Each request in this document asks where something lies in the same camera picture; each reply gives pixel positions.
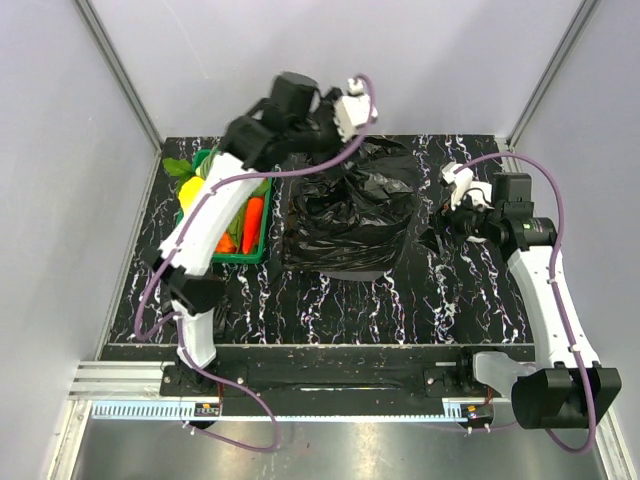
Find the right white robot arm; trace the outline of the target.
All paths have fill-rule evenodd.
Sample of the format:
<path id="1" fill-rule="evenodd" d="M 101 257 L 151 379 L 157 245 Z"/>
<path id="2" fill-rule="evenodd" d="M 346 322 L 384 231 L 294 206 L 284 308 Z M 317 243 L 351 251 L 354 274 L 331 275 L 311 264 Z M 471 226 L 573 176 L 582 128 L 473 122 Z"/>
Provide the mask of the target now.
<path id="1" fill-rule="evenodd" d="M 492 182 L 481 182 L 452 163 L 440 182 L 449 197 L 431 216 L 420 243 L 436 253 L 445 250 L 444 236 L 458 245 L 498 248 L 520 291 L 535 346 L 532 366 L 499 351 L 469 355 L 454 373 L 457 388 L 469 396 L 491 388 L 510 401 L 524 429 L 597 424 L 620 392 L 621 377 L 601 364 L 584 335 L 556 249 L 556 226 L 534 214 L 531 177 L 498 173 Z"/>

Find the grey mesh trash bin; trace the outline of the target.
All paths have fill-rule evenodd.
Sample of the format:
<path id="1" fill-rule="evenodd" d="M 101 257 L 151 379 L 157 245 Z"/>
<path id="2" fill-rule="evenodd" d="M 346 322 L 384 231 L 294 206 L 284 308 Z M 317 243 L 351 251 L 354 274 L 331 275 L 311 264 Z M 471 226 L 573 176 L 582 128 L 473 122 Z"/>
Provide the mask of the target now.
<path id="1" fill-rule="evenodd" d="M 384 275 L 385 271 L 320 271 L 320 274 L 331 279 L 352 282 L 374 282 Z"/>

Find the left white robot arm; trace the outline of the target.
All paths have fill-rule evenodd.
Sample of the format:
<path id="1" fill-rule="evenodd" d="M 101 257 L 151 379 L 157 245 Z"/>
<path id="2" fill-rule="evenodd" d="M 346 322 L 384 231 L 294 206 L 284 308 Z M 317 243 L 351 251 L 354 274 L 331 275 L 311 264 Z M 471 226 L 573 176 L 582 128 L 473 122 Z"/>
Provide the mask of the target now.
<path id="1" fill-rule="evenodd" d="M 151 253 L 150 282 L 163 282 L 171 293 L 170 318 L 177 323 L 178 355 L 187 366 L 182 383 L 193 394 L 213 390 L 217 372 L 214 311 L 208 278 L 214 251 L 251 194 L 265 180 L 283 177 L 276 168 L 292 154 L 322 156 L 315 174 L 346 160 L 360 145 L 367 126 L 377 116 L 372 92 L 363 76 L 346 89 L 320 93 L 315 80 L 282 72 L 268 96 L 231 121 L 213 164 L 181 222 Z"/>

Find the black trash bag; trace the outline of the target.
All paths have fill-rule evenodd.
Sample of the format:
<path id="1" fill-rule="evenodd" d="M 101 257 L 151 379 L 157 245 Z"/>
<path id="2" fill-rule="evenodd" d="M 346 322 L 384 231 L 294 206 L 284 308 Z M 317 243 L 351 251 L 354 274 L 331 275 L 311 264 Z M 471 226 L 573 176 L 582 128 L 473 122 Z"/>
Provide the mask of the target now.
<path id="1" fill-rule="evenodd" d="M 292 180 L 281 261 L 294 271 L 392 268 L 417 206 L 419 172 L 409 148 L 369 137 L 349 159 Z"/>
<path id="2" fill-rule="evenodd" d="M 231 307 L 228 295 L 223 295 L 213 310 L 213 337 L 220 340 L 225 335 L 226 319 Z M 164 300 L 161 303 L 161 313 L 163 316 L 169 315 L 173 311 L 171 300 Z"/>

